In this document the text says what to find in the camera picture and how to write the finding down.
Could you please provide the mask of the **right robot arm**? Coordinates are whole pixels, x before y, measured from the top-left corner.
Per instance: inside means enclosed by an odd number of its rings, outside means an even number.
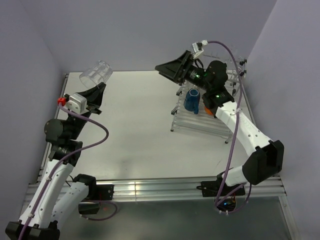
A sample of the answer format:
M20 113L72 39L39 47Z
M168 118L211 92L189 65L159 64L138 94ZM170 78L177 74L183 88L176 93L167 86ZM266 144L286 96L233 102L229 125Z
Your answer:
M244 147L248 159L239 167L222 174L216 183L217 191L229 194L235 185L250 183L258 185L279 173L283 167L284 145L280 140L271 140L263 134L242 112L238 102L227 91L227 64L213 60L206 69L198 67L190 51L179 58L155 66L160 75L176 84L188 81L203 89L205 107L222 121Z

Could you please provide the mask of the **clear glass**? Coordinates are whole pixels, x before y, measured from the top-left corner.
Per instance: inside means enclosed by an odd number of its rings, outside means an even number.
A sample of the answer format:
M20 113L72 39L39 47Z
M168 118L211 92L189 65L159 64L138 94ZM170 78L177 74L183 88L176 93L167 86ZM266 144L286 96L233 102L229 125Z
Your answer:
M237 62L239 59L237 56L237 53L238 53L237 47L235 47L234 45L229 45L228 48L232 53L234 60ZM225 50L224 60L228 66L234 66L233 58L231 57L231 54L229 53L229 51Z
M92 67L88 68L79 75L79 80L88 89L96 87L100 83L106 83L113 74L109 64L103 60L97 61Z

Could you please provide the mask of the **dark blue cup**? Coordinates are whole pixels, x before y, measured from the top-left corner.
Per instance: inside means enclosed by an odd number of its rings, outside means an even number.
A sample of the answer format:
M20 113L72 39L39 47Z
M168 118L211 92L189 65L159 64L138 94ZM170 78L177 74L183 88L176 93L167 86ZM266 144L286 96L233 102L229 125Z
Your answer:
M193 112L195 115L199 113L200 93L197 89L190 89L185 96L183 106L187 111Z

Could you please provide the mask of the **orange plastic mug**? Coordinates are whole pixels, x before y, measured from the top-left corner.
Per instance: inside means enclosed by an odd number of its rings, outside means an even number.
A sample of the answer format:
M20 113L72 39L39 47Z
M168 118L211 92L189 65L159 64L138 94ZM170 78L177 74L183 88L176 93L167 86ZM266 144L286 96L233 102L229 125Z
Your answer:
M204 107L204 110L208 115L210 115L210 116L214 115L207 107Z

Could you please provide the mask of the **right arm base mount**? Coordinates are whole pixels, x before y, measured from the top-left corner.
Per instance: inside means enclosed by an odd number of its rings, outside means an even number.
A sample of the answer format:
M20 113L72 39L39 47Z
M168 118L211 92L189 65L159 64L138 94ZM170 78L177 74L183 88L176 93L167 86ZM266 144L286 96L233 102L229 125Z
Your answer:
M223 180L222 174L223 174L223 172L218 174L216 176L216 180L201 181L200 185L196 187L198 190L200 190L202 192L202 196L204 198L217 196L220 185ZM240 186L240 184L236 184L234 186L227 186L226 184L224 184L222 191L221 191L221 194L220 194L220 198L218 200L220 201L224 196L226 196L227 194L232 192L238 186ZM222 212L234 211L236 208L236 205L237 205L236 197L237 196L244 196L245 194L246 194L245 187L242 186L237 191L234 191L228 198L226 198L224 201L222 201L222 203L220 203L217 206L218 210L222 211Z

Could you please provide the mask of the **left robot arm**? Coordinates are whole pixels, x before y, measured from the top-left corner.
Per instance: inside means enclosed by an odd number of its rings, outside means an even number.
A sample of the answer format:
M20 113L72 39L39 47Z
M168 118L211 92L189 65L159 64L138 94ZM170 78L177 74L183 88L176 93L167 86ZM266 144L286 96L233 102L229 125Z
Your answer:
M59 197L67 178L75 168L81 152L86 150L77 141L87 122L107 131L102 124L90 119L99 115L106 84L57 100L67 119L52 118L44 126L45 140L51 144L49 161L40 184L18 221L10 221L5 229L11 240L57 240L69 215L83 200L96 197L96 179L86 174L77 175L63 197Z

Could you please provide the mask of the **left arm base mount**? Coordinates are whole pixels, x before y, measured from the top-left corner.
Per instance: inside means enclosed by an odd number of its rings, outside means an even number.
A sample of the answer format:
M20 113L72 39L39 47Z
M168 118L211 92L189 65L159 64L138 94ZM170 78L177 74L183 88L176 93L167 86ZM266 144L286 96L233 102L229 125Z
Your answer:
M96 215L100 210L116 213L118 207L112 203L114 195L113 184L98 184L89 195L78 204L78 213L82 216Z

